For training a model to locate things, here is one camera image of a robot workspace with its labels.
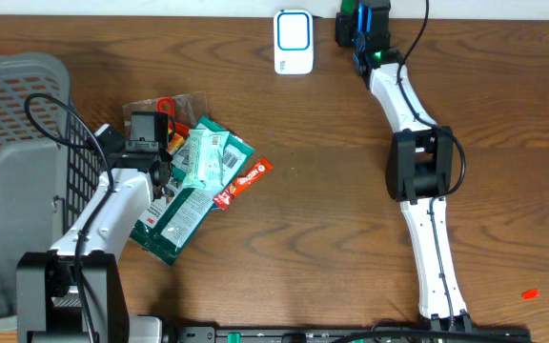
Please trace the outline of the white jar green lid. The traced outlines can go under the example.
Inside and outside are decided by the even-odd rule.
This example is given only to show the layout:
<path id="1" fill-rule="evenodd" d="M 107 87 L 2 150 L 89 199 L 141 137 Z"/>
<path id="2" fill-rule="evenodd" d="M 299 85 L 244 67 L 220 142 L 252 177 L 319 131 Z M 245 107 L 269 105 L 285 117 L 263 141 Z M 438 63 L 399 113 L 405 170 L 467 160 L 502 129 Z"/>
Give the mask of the white jar green lid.
<path id="1" fill-rule="evenodd" d="M 356 8 L 356 0 L 342 0 L 340 12 L 343 14 L 352 14 Z"/>

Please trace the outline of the red packaged item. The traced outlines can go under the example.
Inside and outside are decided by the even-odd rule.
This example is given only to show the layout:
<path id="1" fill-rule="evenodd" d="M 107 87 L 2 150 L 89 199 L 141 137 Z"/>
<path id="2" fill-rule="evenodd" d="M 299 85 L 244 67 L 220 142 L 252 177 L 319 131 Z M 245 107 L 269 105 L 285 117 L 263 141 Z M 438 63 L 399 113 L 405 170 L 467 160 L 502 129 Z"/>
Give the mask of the red packaged item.
<path id="1" fill-rule="evenodd" d="M 167 111 L 174 116 L 177 126 L 185 125 L 189 128 L 194 128 L 201 117 L 209 116 L 207 95 L 204 91 L 139 100 L 124 105 L 122 111 L 127 138 L 131 137 L 134 111 Z"/>

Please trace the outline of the green packaged item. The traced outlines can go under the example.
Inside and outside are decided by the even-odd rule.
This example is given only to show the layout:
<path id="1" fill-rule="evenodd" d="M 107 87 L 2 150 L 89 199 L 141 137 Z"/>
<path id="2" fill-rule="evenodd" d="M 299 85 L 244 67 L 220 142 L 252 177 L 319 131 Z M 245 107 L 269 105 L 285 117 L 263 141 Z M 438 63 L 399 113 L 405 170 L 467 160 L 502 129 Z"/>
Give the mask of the green packaged item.
<path id="1" fill-rule="evenodd" d="M 202 116 L 196 129 L 226 131 L 207 116 Z M 182 187 L 188 170 L 189 142 L 173 156 L 172 177 L 166 185 L 173 191 L 173 198 L 167 202 L 165 196 L 154 200 L 136 221 L 131 239 L 164 263 L 172 265 L 193 237 L 209 212 L 215 208 L 213 198 L 220 191 L 205 191 Z M 230 132 L 223 152 L 224 186 L 245 167 L 254 154 L 254 148 Z"/>

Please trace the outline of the pale green small packet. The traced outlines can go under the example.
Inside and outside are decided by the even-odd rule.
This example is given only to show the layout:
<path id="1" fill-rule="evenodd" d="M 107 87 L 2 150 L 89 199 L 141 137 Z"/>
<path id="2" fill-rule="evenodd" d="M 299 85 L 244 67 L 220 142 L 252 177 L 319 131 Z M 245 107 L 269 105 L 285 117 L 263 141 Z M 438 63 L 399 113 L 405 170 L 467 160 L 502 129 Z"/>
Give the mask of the pale green small packet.
<path id="1" fill-rule="evenodd" d="M 229 135 L 228 131 L 190 130 L 184 188 L 212 191 L 223 187 L 223 156 Z"/>

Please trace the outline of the red snack stick packet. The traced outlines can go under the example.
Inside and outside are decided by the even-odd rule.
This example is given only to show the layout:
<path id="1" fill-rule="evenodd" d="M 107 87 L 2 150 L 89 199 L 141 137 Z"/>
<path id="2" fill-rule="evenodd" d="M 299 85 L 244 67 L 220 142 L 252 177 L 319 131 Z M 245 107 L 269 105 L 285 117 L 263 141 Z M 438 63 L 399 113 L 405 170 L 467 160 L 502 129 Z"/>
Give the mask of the red snack stick packet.
<path id="1" fill-rule="evenodd" d="M 213 198 L 214 204 L 220 210 L 227 210 L 236 197 L 270 172 L 273 167 L 272 163 L 265 157 L 258 158 L 245 175 L 238 176 L 229 186 Z"/>

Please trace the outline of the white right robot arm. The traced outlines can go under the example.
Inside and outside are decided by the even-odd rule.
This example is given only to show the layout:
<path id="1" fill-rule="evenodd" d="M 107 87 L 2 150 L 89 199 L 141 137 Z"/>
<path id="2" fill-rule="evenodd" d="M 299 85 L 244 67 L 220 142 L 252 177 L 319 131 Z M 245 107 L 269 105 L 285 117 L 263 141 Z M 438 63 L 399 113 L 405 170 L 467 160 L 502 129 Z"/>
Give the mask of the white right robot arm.
<path id="1" fill-rule="evenodd" d="M 446 229 L 453 155 L 464 150 L 452 130 L 423 108 L 408 77 L 408 56 L 391 44 L 387 1 L 360 1 L 335 18 L 335 41 L 353 48 L 354 68 L 383 108 L 393 137 L 385 170 L 390 197 L 408 226 L 419 283 L 419 313 L 431 329 L 469 328 Z"/>

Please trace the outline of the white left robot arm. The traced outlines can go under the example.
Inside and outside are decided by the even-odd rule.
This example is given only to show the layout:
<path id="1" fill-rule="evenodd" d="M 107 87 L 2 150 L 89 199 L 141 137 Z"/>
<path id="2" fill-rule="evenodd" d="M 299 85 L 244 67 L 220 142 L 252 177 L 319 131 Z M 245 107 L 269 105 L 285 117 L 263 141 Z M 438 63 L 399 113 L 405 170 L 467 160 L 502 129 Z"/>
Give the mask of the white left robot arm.
<path id="1" fill-rule="evenodd" d="M 162 194 L 168 162 L 123 155 L 75 223 L 46 252 L 16 267 L 21 342 L 167 342 L 156 316 L 128 312 L 118 260 L 135 222 Z"/>

